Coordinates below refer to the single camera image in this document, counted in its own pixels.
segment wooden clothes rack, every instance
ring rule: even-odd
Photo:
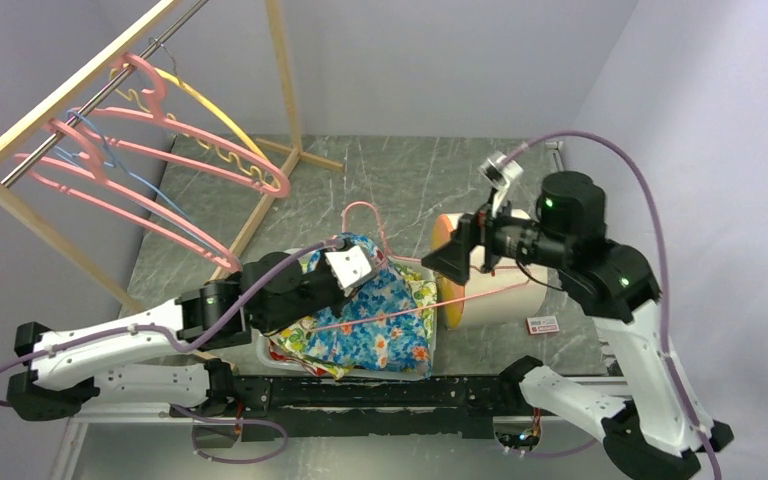
[[[178,29],[181,28],[196,12],[207,3],[208,0],[198,0],[186,13],[178,18],[162,35],[143,51],[140,56],[148,58],[160,46],[164,44]],[[281,0],[264,0],[269,19],[269,29],[272,37],[272,45],[275,50],[275,60],[278,73],[281,78],[281,91],[284,97],[284,106],[287,111],[287,119],[290,128],[290,145],[256,139],[256,142],[264,149],[287,155],[281,171],[288,177],[295,169],[299,160],[310,162],[314,165],[341,171],[344,165],[327,158],[319,157],[304,151],[302,146],[301,125],[299,123],[295,94],[293,90],[290,61],[287,56],[286,37]],[[184,3],[184,0],[160,0],[140,19],[128,27],[121,35],[101,50],[86,65],[81,67],[68,80],[60,85],[45,100],[31,109],[15,125],[10,127],[0,136],[0,165],[10,158],[33,134],[38,132],[52,118],[60,112],[70,108],[77,96],[85,90],[99,75],[109,71],[110,64],[128,52],[138,41],[145,38],[166,15],[174,8]],[[132,67],[124,68],[108,82],[104,88],[98,91],[78,112],[89,115],[98,107],[125,79],[134,71]],[[78,116],[72,116],[66,122],[69,126],[81,123]],[[79,269],[95,280],[99,285],[109,291],[123,306],[133,311],[143,311],[145,306],[137,299],[129,295],[120,287],[104,270],[93,262],[86,253],[74,245],[39,213],[10,190],[24,174],[31,170],[46,153],[48,153],[63,138],[62,133],[52,134],[45,142],[35,149],[19,166],[13,169],[4,179],[0,180],[0,205],[16,217],[31,231],[48,243],[61,255],[72,261]],[[239,256],[251,241],[254,232],[263,222],[266,213],[272,206],[274,197],[263,195],[257,206],[252,211],[248,220],[243,225],[240,233],[234,239],[229,249]],[[225,272],[217,268],[210,276],[210,280],[222,277]],[[201,358],[215,358],[213,355],[195,352]]]

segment white wall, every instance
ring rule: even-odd
[[[92,2],[0,0],[0,134],[116,33]],[[105,129],[108,133],[124,130]],[[164,143],[163,134],[154,128],[128,126],[127,130],[149,145]],[[29,142],[23,150],[34,146]],[[148,178],[159,178],[160,170],[153,162],[131,165]],[[141,239],[138,229],[28,178],[14,190],[121,285],[127,285]],[[117,314],[117,303],[109,294],[0,207],[0,365],[15,358],[13,338],[21,323],[76,328]],[[0,396],[6,378],[0,378]],[[63,425],[26,423],[12,410],[0,408],[0,478],[47,478]]]
[[[154,2],[97,1],[119,28]],[[285,0],[304,131],[521,137],[567,126],[636,3]],[[243,128],[287,131],[263,0],[208,2],[169,49],[182,78]],[[179,116],[219,125],[180,102]]]
[[[646,173],[672,337],[703,404],[735,431],[725,478],[768,478],[768,1],[642,0],[574,126]],[[567,167],[609,195],[610,233],[654,258],[631,174],[600,147],[570,146]]]

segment floral fabric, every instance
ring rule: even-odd
[[[431,339],[434,335],[434,312],[426,308],[383,320],[310,333],[309,329],[351,320],[412,310],[432,305],[437,300],[434,281],[394,261],[382,263],[381,250],[368,238],[344,234],[355,245],[363,247],[378,265],[378,275],[367,282],[336,318],[330,308],[306,317],[271,337],[283,350],[306,366],[324,370],[336,378],[352,368],[431,373]],[[320,260],[314,253],[305,265],[311,271]]]

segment black cable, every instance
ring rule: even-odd
[[[552,290],[557,290],[557,291],[559,291],[559,292],[563,292],[563,291],[564,291],[564,289],[563,289],[563,288],[560,288],[560,287],[556,287],[556,286],[554,286],[554,285],[549,285],[548,283],[543,283],[543,282],[541,282],[540,280],[537,280],[536,278],[534,278],[534,277],[531,275],[531,272],[529,272],[529,271],[528,271],[528,269],[527,269],[527,268],[525,268],[525,266],[524,266],[523,264],[521,264],[521,263],[519,263],[519,262],[516,262],[516,264],[517,264],[517,267],[519,267],[519,271],[520,271],[520,272],[522,272],[522,273],[523,273],[523,275],[525,275],[526,277],[528,277],[528,279],[529,279],[529,280],[531,280],[532,282],[534,282],[534,283],[536,283],[536,284],[538,284],[538,285],[543,285],[543,286],[544,286],[544,287],[546,287],[546,288],[551,288]]]

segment white label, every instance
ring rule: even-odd
[[[528,333],[531,335],[561,331],[561,327],[558,326],[558,319],[554,315],[551,317],[528,318],[525,321],[528,324]]]

